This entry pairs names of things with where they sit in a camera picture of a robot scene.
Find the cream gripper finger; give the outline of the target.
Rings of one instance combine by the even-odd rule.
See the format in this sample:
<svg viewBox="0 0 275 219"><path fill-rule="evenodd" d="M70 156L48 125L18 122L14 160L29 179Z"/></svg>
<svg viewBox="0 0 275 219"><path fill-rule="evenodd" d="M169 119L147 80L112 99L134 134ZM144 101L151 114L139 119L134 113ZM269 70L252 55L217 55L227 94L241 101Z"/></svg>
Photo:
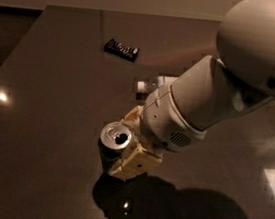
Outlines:
<svg viewBox="0 0 275 219"><path fill-rule="evenodd" d="M137 105L134 109L128 112L126 116L124 116L123 119L121 120L121 123L129 126L129 128L132 129L136 135L139 135L141 133L140 117L142 115L142 110L143 110L143 107Z"/></svg>
<svg viewBox="0 0 275 219"><path fill-rule="evenodd" d="M107 173L126 181L161 165L162 157L163 153L156 151L153 145L138 142L132 148L124 149Z"/></svg>

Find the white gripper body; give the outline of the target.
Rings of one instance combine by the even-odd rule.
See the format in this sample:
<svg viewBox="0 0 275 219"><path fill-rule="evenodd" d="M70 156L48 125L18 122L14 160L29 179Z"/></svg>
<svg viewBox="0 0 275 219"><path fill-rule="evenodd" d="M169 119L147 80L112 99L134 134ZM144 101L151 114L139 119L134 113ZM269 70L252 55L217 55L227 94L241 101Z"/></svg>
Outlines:
<svg viewBox="0 0 275 219"><path fill-rule="evenodd" d="M161 85L148 95L140 117L140 130L151 144L167 151L182 152L204 139L206 131L187 123L172 97L170 84Z"/></svg>

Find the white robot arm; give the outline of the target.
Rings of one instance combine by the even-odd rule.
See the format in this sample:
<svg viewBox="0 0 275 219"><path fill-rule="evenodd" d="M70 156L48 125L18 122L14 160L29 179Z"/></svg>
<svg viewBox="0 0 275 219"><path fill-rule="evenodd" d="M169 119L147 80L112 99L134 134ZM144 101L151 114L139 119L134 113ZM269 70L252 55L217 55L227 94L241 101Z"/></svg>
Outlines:
<svg viewBox="0 0 275 219"><path fill-rule="evenodd" d="M202 140L221 120L275 99L275 0L243 0L217 30L217 55L166 81L122 121L128 139L107 172L128 180Z"/></svg>

